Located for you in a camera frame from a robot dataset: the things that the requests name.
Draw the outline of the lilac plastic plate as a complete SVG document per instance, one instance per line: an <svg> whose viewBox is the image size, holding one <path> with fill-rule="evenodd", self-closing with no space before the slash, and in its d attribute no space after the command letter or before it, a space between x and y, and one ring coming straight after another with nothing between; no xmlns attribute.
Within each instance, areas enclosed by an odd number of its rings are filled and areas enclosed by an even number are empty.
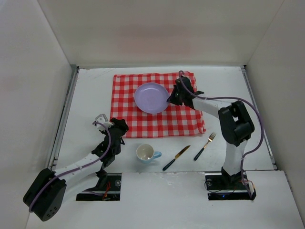
<svg viewBox="0 0 305 229"><path fill-rule="evenodd" d="M158 114L168 107L168 91L158 83L144 83L134 93L137 107L148 114Z"/></svg>

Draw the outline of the white mug blue handle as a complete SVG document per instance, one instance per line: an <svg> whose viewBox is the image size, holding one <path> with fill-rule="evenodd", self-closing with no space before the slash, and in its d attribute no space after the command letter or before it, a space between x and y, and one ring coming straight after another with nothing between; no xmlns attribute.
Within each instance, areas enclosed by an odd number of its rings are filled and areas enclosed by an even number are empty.
<svg viewBox="0 0 305 229"><path fill-rule="evenodd" d="M152 162L154 159L162 156L161 152L155 151L149 144L142 144L136 149L137 158L145 164Z"/></svg>

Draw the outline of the gold knife dark handle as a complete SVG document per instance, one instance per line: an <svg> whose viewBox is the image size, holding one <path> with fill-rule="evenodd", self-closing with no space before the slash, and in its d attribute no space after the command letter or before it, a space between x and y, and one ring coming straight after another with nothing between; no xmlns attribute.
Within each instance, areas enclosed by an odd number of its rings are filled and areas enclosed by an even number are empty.
<svg viewBox="0 0 305 229"><path fill-rule="evenodd" d="M166 171L188 148L190 145L184 147L179 153L177 153L173 160L163 167L163 171Z"/></svg>

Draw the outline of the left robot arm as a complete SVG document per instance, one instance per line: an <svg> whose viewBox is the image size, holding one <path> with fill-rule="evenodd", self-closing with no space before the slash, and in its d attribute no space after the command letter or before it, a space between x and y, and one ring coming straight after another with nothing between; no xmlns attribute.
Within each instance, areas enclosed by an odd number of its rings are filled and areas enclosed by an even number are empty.
<svg viewBox="0 0 305 229"><path fill-rule="evenodd" d="M45 168L36 176L23 197L23 203L41 221L51 219L69 197L95 186L103 186L108 167L124 144L123 136L129 130L124 119L93 122L105 135L104 140L83 159L61 169Z"/></svg>

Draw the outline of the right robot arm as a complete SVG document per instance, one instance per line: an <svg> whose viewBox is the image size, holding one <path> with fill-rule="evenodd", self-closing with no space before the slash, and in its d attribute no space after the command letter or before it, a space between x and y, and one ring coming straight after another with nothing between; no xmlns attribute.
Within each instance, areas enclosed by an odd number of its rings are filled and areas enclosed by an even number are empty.
<svg viewBox="0 0 305 229"><path fill-rule="evenodd" d="M221 133L226 141L225 161L221 169L223 183L228 185L240 181L243 176L242 156L247 141L255 130L245 107L245 104L252 104L238 97L205 98L201 94L203 92L194 91L190 79L180 71L167 102L185 105L219 120Z"/></svg>

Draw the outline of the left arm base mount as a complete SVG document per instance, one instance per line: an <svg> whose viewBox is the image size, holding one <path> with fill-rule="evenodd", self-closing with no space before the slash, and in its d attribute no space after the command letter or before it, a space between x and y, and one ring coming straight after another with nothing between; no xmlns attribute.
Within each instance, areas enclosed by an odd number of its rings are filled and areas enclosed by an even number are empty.
<svg viewBox="0 0 305 229"><path fill-rule="evenodd" d="M97 184L76 196L76 201L120 201L122 173L97 173Z"/></svg>

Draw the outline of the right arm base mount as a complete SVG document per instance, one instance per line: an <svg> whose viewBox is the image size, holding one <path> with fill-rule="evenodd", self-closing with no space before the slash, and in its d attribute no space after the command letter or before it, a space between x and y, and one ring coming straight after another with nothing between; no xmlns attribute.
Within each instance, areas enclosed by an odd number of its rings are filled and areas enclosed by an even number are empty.
<svg viewBox="0 0 305 229"><path fill-rule="evenodd" d="M208 200L250 200L256 198L256 188L251 180L244 179L240 175L229 180L229 177L221 173L206 173L204 187Z"/></svg>

